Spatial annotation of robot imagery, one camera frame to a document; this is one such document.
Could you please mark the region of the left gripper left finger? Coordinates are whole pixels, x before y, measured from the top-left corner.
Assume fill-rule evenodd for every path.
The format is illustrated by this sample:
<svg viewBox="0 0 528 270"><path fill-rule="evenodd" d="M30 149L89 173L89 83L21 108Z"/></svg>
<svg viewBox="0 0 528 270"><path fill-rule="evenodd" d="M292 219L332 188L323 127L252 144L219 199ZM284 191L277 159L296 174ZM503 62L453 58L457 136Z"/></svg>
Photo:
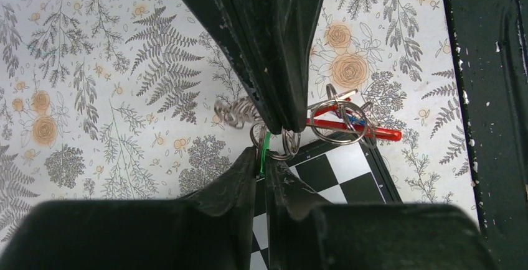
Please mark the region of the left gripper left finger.
<svg viewBox="0 0 528 270"><path fill-rule="evenodd" d="M220 177L177 199L40 203L1 268L248 269L256 152L246 148Z"/></svg>

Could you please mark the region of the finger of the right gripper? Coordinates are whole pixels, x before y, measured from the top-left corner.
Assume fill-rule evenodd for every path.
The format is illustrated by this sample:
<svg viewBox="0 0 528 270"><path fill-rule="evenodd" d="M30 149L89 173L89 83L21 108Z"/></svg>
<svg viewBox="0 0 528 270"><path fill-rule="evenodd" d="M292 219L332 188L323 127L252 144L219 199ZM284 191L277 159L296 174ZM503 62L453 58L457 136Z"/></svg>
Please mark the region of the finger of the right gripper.
<svg viewBox="0 0 528 270"><path fill-rule="evenodd" d="M182 1L220 47L268 129L281 133L283 125L265 91L264 79L257 74L257 59L233 0Z"/></svg>
<svg viewBox="0 0 528 270"><path fill-rule="evenodd" d="M272 133L306 126L309 49L323 0L232 0L237 75Z"/></svg>

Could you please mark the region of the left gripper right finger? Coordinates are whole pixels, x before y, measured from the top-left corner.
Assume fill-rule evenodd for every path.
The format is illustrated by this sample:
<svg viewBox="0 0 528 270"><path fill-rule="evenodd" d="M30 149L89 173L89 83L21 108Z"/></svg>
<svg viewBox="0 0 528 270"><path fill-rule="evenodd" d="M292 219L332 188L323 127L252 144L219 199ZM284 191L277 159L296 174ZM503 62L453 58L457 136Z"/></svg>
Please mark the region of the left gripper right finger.
<svg viewBox="0 0 528 270"><path fill-rule="evenodd" d="M265 183L270 269L497 268L452 205L333 204L273 159Z"/></svg>

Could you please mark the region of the key with green tag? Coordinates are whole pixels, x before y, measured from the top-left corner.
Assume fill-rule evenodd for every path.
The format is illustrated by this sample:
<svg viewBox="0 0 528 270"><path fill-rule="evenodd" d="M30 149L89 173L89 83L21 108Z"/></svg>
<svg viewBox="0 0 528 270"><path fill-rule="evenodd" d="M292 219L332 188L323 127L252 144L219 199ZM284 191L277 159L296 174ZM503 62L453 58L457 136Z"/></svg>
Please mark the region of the key with green tag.
<svg viewBox="0 0 528 270"><path fill-rule="evenodd" d="M265 161L266 161L266 155L269 150L270 145L270 136L271 133L267 131L266 129L261 130L261 141L260 141L260 170L259 170L259 177L265 177Z"/></svg>

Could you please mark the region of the black white chessboard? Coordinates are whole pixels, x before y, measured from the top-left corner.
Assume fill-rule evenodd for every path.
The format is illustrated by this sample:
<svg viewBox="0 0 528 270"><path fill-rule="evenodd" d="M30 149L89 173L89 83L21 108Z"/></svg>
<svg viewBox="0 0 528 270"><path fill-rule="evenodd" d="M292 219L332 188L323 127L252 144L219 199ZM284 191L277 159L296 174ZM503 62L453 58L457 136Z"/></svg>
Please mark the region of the black white chessboard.
<svg viewBox="0 0 528 270"><path fill-rule="evenodd" d="M286 164L293 175L333 204L402 201L378 149L313 141ZM265 187L265 179L257 179L250 269L276 268L270 264Z"/></svg>

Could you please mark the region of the floral patterned table mat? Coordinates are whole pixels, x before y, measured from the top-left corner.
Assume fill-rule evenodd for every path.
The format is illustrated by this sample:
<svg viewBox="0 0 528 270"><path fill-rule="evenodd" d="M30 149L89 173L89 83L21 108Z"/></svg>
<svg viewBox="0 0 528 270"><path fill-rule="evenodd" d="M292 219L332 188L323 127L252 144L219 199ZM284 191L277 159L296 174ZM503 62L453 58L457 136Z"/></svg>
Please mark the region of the floral patterned table mat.
<svg viewBox="0 0 528 270"><path fill-rule="evenodd" d="M406 202L476 218L443 0L324 0L310 103L358 89L403 132L380 151ZM250 145L214 105L246 95L181 0L1 0L1 245L34 205L178 197Z"/></svg>

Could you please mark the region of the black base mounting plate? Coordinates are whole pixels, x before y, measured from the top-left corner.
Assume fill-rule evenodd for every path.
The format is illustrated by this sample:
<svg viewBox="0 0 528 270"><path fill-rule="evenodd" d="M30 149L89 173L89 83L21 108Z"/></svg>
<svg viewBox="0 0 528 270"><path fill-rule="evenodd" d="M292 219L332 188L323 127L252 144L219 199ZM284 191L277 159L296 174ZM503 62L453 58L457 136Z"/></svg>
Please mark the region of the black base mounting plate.
<svg viewBox="0 0 528 270"><path fill-rule="evenodd" d="M444 0L481 232L527 268L527 0Z"/></svg>

